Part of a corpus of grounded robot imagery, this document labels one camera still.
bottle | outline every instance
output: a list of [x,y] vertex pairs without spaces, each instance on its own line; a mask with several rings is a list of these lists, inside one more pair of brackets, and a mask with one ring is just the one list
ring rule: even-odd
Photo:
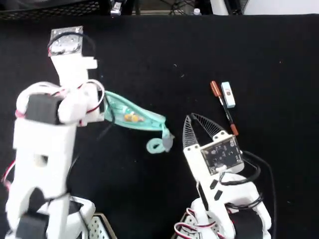
[[200,12],[199,8],[194,8],[194,15],[196,15],[196,16],[200,16],[201,15],[201,12]]

black background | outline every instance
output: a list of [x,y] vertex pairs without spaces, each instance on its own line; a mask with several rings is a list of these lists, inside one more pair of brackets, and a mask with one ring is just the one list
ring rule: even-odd
[[[167,116],[176,136],[170,153],[151,155],[156,132],[110,130],[91,157],[74,168],[73,191],[93,201],[120,239],[163,239],[197,197],[182,153],[186,114],[229,129],[209,82],[229,81],[231,111],[242,150],[267,160],[278,192],[278,238],[314,238],[318,209],[319,17],[202,16],[91,17],[0,23],[0,168],[14,159],[16,97],[38,81],[58,83],[47,57],[50,30],[83,25],[103,60],[103,84],[132,102]],[[106,125],[77,132],[75,151]],[[269,174],[258,186],[272,214]],[[7,230],[0,191],[0,237]]]

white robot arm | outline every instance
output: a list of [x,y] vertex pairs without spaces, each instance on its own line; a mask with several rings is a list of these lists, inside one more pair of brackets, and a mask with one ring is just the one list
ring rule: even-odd
[[[56,41],[65,32],[74,34]],[[82,27],[53,30],[49,56],[60,86],[35,83],[17,98],[14,181],[6,181],[7,239],[72,239],[81,232],[83,239],[89,238],[87,224],[95,206],[85,199],[70,199],[66,187],[77,126],[104,120],[100,111],[104,87],[89,76],[88,71],[98,65],[93,57],[82,56],[82,34]],[[48,203],[30,212],[29,197],[35,188],[42,191]],[[69,213],[70,200],[79,205],[80,213]]]
[[[212,143],[199,145],[194,123],[203,127]],[[200,198],[193,201],[192,213],[186,211],[183,219],[193,231],[177,224],[176,238],[270,239],[271,218],[263,196],[252,182],[259,176],[260,168],[250,178],[237,174],[243,170],[246,159],[236,137],[211,120],[191,114],[185,120],[183,144]]]

pen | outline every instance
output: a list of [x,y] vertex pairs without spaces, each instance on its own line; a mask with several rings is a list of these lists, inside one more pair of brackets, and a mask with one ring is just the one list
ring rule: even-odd
[[236,126],[235,126],[235,123],[234,123],[234,121],[233,121],[233,118],[232,118],[231,115],[230,115],[230,112],[229,112],[228,108],[226,107],[226,103],[224,102],[224,99],[223,99],[222,96],[221,96],[221,92],[220,92],[220,90],[219,90],[219,88],[218,88],[217,83],[216,83],[215,81],[210,82],[210,87],[211,87],[211,89],[212,89],[212,91],[213,91],[213,93],[214,93],[214,96],[216,96],[216,97],[219,98],[219,101],[220,101],[221,105],[223,106],[224,111],[225,111],[225,113],[226,113],[226,117],[227,117],[227,119],[228,119],[228,121],[229,121],[229,123],[230,123],[230,128],[231,128],[231,130],[233,131],[233,134],[234,134],[235,136],[237,136],[237,135],[238,135],[237,128],[236,128]]

white eraser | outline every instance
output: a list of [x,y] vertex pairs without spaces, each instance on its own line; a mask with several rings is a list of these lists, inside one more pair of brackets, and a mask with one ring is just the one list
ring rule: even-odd
[[235,98],[233,92],[231,91],[229,82],[221,83],[221,90],[223,92],[227,108],[235,107]]

